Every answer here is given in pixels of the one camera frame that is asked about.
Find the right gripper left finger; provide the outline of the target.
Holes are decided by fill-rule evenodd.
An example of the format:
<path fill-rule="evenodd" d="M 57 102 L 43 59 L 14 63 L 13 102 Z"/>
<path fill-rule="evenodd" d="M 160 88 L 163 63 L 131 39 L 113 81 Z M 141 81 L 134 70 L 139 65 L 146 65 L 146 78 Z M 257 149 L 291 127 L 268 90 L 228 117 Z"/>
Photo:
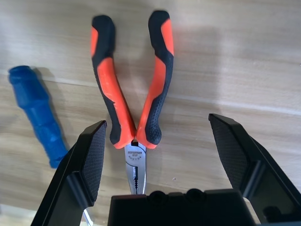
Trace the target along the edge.
<path fill-rule="evenodd" d="M 101 181 L 106 121 L 87 127 L 62 159 L 32 221 L 33 226 L 78 226 Z"/>

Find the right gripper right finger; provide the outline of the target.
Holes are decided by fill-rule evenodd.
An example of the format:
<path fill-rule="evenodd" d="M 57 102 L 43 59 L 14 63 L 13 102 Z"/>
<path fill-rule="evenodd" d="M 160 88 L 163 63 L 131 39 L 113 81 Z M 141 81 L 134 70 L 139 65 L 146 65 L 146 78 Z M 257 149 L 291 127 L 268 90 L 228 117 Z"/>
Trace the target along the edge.
<path fill-rule="evenodd" d="M 241 124 L 208 116 L 217 151 L 234 189 L 252 205 L 262 223 L 301 221 L 301 194 L 269 152 Z"/>

